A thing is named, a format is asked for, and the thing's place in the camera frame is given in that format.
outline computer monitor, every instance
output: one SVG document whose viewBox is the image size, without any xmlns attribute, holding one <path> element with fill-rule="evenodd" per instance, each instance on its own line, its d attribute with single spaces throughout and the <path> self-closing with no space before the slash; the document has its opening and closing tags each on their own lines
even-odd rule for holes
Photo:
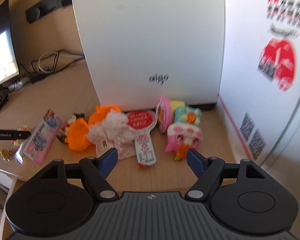
<svg viewBox="0 0 300 240">
<path fill-rule="evenodd" d="M 5 0 L 0 5 L 0 85 L 18 74 L 10 32 L 9 0 Z"/>
</svg>

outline aigo logo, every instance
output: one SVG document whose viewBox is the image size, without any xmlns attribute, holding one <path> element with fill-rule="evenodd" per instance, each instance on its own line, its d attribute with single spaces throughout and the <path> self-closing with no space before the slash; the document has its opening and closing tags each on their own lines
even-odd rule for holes
<svg viewBox="0 0 300 240">
<path fill-rule="evenodd" d="M 157 82 L 158 84 L 163 83 L 169 79 L 169 75 L 157 75 L 157 73 L 154 76 L 149 77 L 149 82 Z"/>
</svg>

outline pink and white toy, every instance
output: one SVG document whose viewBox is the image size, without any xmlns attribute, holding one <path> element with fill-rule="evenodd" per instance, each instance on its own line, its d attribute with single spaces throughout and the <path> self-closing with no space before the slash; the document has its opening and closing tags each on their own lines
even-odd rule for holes
<svg viewBox="0 0 300 240">
<path fill-rule="evenodd" d="M 179 161 L 186 157 L 190 148 L 197 149 L 203 139 L 200 128 L 189 123 L 174 123 L 167 130 L 168 145 L 166 152 L 175 151 L 175 160 Z"/>
</svg>

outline wooden desk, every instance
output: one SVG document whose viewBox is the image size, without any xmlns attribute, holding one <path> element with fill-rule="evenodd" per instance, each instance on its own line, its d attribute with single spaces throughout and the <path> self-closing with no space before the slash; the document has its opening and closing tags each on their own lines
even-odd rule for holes
<svg viewBox="0 0 300 240">
<path fill-rule="evenodd" d="M 99 104 L 87 65 L 80 64 L 50 76 L 34 85 L 11 93 L 8 103 L 0 111 L 0 129 L 16 129 L 22 125 L 35 127 L 48 109 L 52 109 L 62 120 L 68 120 L 73 112 L 85 113 L 89 117 Z M 226 133 L 216 111 L 204 112 L 201 121 L 204 139 L 199 151 L 206 157 L 218 156 L 226 162 L 234 162 Z M 137 158 L 119 161 L 110 176 L 109 183 L 118 192 L 122 191 L 171 191 L 185 192 L 196 181 L 195 175 L 186 161 L 174 161 L 173 153 L 165 153 L 166 135 L 155 128 L 151 132 L 156 165 L 139 168 Z M 11 147 L 10 142 L 0 141 L 0 151 Z M 77 163 L 87 156 L 95 156 L 95 147 L 84 152 L 74 152 L 67 145 L 55 139 L 44 165 L 54 159 L 63 159 L 65 163 Z M 16 161 L 6 162 L 0 155 L 0 170 L 27 181 L 41 167 L 27 157 L 24 164 Z M 79 180 L 72 183 L 81 186 Z"/>
</svg>

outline qr code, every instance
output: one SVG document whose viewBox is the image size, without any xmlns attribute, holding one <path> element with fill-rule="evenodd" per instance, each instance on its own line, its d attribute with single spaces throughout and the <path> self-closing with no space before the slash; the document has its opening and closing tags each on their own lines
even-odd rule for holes
<svg viewBox="0 0 300 240">
<path fill-rule="evenodd" d="M 253 123 L 251 117 L 248 115 L 248 113 L 246 113 L 244 115 L 244 119 L 243 119 L 241 127 L 240 127 L 240 131 L 246 141 L 248 141 L 253 128 L 254 128 L 254 123 Z"/>
<path fill-rule="evenodd" d="M 262 150 L 265 148 L 266 142 L 260 134 L 260 131 L 257 129 L 249 143 L 249 148 L 256 160 L 261 154 Z"/>
</svg>

